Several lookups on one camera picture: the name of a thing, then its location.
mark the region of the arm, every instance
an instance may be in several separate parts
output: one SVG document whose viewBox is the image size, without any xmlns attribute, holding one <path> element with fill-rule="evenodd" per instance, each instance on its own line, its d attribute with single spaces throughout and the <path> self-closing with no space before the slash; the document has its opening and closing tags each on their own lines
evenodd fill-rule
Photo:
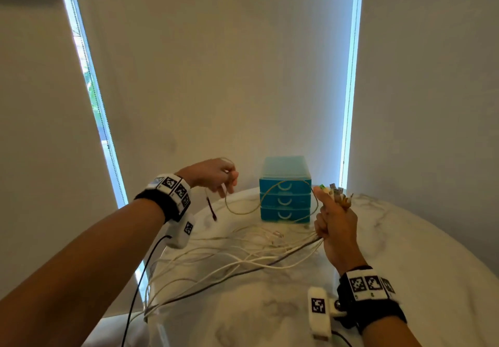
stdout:
<svg viewBox="0 0 499 347">
<path fill-rule="evenodd" d="M 190 186 L 234 191 L 238 173 L 220 159 L 178 172 Z M 68 244 L 0 301 L 0 346 L 81 346 L 129 281 L 165 214 L 134 200 Z"/>
<path fill-rule="evenodd" d="M 327 258 L 340 276 L 351 269 L 367 265 L 357 244 L 357 215 L 345 211 L 320 188 L 314 194 L 323 206 L 314 223 L 318 236 L 324 238 Z M 398 317 L 385 317 L 368 325 L 362 333 L 366 347 L 421 347 L 408 326 Z"/>
</svg>

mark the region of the round table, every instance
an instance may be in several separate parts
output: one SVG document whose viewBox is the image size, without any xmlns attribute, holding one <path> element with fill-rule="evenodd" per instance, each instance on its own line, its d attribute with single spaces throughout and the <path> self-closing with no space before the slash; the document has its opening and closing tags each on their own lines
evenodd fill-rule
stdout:
<svg viewBox="0 0 499 347">
<path fill-rule="evenodd" d="M 254 188 L 231 195 L 228 202 L 232 204 L 231 209 L 247 211 L 258 204 L 258 198 L 259 189 Z M 482 262 L 445 232 L 399 207 L 359 195 L 354 197 L 352 208 L 359 218 L 360 249 L 369 264 L 392 283 L 408 325 L 421 345 L 499 345 L 499 280 Z M 284 234 L 299 233 L 307 227 L 264 223 L 259 211 L 236 216 L 225 208 L 223 201 L 216 202 L 214 209 L 217 222 L 213 221 L 208 208 L 196 214 L 196 224 L 186 249 L 200 243 L 195 239 L 227 236 L 238 226 L 260 224 L 282 230 Z M 171 259 L 182 251 L 166 249 L 162 258 Z M 151 293 L 174 279 L 200 278 L 226 262 L 218 262 L 215 256 L 185 267 L 178 266 L 171 274 L 159 277 Z M 157 265 L 154 275 L 164 264 Z M 203 293 L 164 306 L 151 315 L 148 320 L 150 345 L 331 345 L 314 340 L 310 334 L 307 290 L 315 286 L 332 292 L 333 272 L 321 247 L 295 268 L 266 269 L 230 279 Z M 173 283 L 160 291 L 156 300 L 169 299 L 191 284 Z M 334 321 L 332 327 L 353 346 L 363 345 L 355 329 L 346 330 Z M 333 340 L 333 345 L 346 347 L 339 338 Z"/>
</svg>

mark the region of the plastic drawer unit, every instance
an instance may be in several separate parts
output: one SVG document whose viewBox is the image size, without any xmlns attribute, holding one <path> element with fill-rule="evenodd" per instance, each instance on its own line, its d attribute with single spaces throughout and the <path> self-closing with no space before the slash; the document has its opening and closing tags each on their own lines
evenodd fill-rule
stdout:
<svg viewBox="0 0 499 347">
<path fill-rule="evenodd" d="M 303 156 L 266 158 L 260 177 L 261 219 L 309 223 L 311 184 Z"/>
</svg>

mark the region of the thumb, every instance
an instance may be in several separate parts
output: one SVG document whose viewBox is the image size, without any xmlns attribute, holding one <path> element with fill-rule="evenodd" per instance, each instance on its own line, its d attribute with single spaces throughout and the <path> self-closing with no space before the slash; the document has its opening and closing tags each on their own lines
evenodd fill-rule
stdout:
<svg viewBox="0 0 499 347">
<path fill-rule="evenodd" d="M 343 208 L 334 202 L 334 199 L 326 192 L 324 192 L 320 187 L 314 187 L 313 193 L 315 197 L 326 207 L 327 211 L 335 214 L 343 211 Z"/>
</svg>

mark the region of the drawer handle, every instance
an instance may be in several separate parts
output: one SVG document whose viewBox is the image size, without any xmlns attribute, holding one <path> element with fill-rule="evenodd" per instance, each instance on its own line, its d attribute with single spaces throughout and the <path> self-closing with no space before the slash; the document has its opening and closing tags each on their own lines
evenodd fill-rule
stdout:
<svg viewBox="0 0 499 347">
<path fill-rule="evenodd" d="M 291 201 L 293 201 L 293 199 L 290 199 L 288 202 L 284 203 L 280 199 L 278 199 L 278 203 L 283 205 L 283 206 L 287 206 L 287 205 L 291 204 Z"/>
<path fill-rule="evenodd" d="M 293 183 L 290 183 L 290 186 L 289 186 L 289 187 L 287 187 L 287 188 L 283 188 L 283 187 L 281 187 L 281 186 L 280 186 L 280 184 L 279 184 L 279 185 L 278 185 L 278 188 L 279 188 L 280 190 L 282 190 L 282 191 L 289 191 L 289 190 L 291 189 L 291 186 L 292 186 L 292 185 L 293 185 Z"/>
<path fill-rule="evenodd" d="M 291 212 L 290 212 L 290 215 L 287 216 L 287 217 L 283 217 L 281 214 L 280 214 L 280 211 L 278 211 L 278 216 L 279 218 L 281 218 L 282 220 L 289 220 L 291 218 Z"/>
</svg>

